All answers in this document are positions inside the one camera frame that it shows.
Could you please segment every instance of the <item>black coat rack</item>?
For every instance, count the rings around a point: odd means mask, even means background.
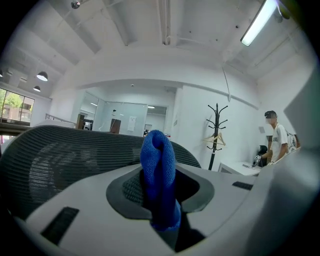
[[[216,110],[211,107],[210,105],[208,105],[209,108],[211,108],[214,111],[215,114],[215,122],[210,121],[209,119],[207,119],[207,121],[209,121],[210,123],[213,124],[213,127],[209,125],[210,128],[214,129],[214,134],[212,135],[214,138],[218,136],[219,133],[219,129],[224,129],[226,127],[222,127],[220,128],[220,125],[227,120],[219,123],[219,118],[220,118],[220,113],[222,110],[224,110],[225,108],[227,108],[228,106],[225,106],[224,108],[222,108],[220,111],[218,111],[218,103],[216,104]],[[213,146],[212,147],[208,147],[206,146],[208,149],[212,150],[212,154],[211,154],[211,159],[210,159],[210,164],[209,164],[209,170],[212,169],[212,165],[214,164],[214,160],[215,160],[215,155],[216,155],[216,151],[222,150],[222,148],[217,149],[217,142],[218,142],[218,138],[216,138],[213,142]]]

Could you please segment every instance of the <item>man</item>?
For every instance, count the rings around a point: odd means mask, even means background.
[[[273,164],[288,152],[288,135],[284,126],[278,123],[276,112],[267,111],[264,116],[267,123],[273,128],[272,143],[270,150],[261,156],[257,155],[255,161],[258,163],[261,159],[268,158],[272,154],[270,164]]]

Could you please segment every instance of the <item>blue towel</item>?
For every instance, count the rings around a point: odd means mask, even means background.
[[[140,161],[144,172],[147,208],[151,225],[158,231],[180,227],[181,210],[175,196],[176,160],[168,138],[159,130],[145,137]]]

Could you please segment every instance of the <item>white desk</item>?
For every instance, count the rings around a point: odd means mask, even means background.
[[[228,173],[228,174],[241,174],[245,176],[252,176],[260,173],[261,167],[253,167],[252,163],[248,162],[226,162],[222,161],[220,163],[218,172]]]

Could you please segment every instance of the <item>white t-shirt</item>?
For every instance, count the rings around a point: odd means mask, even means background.
[[[278,160],[278,156],[280,154],[281,145],[288,143],[288,135],[287,131],[282,124],[277,124],[272,135],[272,158],[271,162],[276,162]]]

